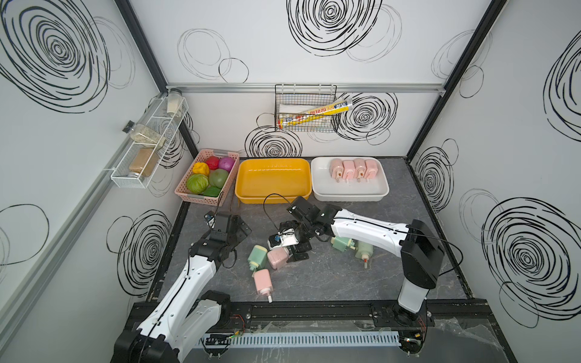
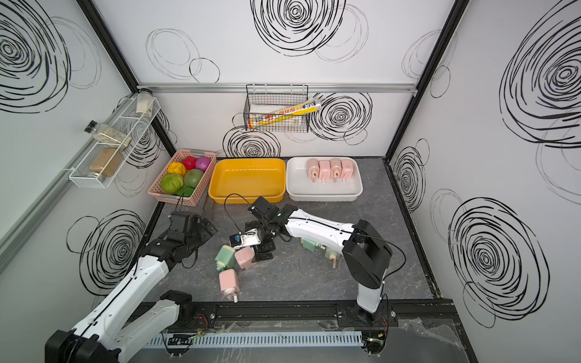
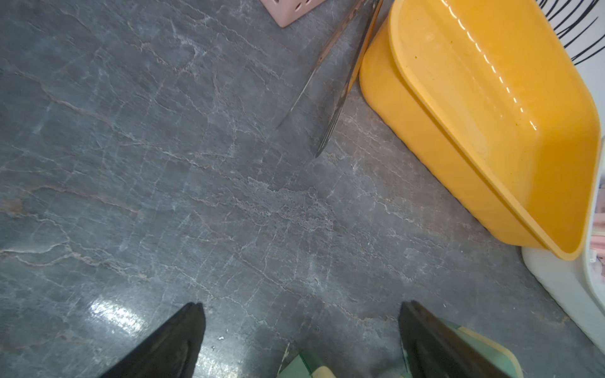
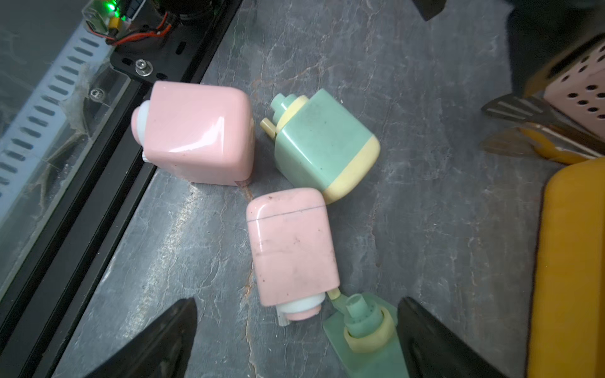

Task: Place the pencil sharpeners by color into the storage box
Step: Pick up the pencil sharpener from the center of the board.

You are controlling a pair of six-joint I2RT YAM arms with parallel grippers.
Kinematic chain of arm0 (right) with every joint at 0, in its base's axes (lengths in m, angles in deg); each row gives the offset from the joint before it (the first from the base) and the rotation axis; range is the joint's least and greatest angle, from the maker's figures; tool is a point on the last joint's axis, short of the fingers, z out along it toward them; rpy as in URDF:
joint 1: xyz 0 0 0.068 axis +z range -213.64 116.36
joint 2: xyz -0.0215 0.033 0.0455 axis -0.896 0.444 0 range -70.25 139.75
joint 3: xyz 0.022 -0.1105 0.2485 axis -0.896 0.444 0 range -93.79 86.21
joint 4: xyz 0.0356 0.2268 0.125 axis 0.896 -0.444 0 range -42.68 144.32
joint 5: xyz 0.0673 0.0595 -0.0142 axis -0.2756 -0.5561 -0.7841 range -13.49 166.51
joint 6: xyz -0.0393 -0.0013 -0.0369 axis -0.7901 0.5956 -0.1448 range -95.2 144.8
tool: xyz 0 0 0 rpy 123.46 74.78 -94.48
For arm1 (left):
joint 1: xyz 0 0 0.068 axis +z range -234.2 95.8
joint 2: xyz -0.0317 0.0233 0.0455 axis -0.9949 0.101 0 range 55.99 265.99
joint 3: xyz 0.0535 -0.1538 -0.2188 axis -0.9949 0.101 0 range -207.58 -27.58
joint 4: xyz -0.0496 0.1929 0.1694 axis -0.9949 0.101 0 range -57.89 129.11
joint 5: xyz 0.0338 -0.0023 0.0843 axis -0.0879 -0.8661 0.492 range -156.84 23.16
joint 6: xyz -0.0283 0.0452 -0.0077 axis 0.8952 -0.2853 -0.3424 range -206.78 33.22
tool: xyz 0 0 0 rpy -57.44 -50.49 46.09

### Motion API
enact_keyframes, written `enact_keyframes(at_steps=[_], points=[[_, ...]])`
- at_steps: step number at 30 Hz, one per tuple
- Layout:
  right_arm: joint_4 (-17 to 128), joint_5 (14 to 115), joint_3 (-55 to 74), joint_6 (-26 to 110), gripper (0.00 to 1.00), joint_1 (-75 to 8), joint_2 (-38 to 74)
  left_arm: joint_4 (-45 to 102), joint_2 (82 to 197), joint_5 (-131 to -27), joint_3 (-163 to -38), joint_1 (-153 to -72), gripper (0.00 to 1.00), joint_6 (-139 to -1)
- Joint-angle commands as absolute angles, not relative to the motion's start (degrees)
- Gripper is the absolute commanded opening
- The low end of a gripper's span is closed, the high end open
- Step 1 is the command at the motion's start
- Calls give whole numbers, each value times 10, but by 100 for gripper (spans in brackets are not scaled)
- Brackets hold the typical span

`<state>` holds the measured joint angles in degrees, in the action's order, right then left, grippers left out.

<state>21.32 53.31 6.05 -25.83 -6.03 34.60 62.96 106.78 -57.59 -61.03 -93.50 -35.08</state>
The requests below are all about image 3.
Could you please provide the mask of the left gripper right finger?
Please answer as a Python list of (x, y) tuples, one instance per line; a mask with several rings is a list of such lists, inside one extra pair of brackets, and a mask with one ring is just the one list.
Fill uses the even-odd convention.
[(509, 377), (417, 301), (398, 315), (402, 377)]

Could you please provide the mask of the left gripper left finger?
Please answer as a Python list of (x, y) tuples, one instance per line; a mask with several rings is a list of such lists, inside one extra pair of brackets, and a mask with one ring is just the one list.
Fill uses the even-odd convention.
[(201, 302), (189, 302), (103, 377), (191, 377), (206, 330)]

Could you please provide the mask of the pink sharpener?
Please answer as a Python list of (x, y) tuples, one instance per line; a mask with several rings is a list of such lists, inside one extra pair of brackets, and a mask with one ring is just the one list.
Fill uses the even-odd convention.
[(596, 209), (589, 239), (589, 261), (592, 271), (604, 282), (604, 188), (597, 192)]

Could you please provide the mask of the white plastic storage box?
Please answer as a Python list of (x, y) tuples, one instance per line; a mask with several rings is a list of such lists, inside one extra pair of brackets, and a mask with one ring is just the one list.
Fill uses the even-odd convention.
[(592, 271), (589, 239), (596, 209), (597, 192), (604, 188), (604, 152), (600, 152), (599, 179), (592, 200), (585, 247), (573, 261), (556, 258), (546, 250), (521, 249), (521, 256), (534, 277), (562, 307), (569, 318), (604, 351), (604, 282)]

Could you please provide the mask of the yellow plastic storage box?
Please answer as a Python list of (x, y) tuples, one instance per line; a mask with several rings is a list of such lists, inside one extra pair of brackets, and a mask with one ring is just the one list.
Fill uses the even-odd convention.
[(534, 1), (396, 1), (364, 99), (496, 239), (572, 261), (600, 161), (589, 89)]

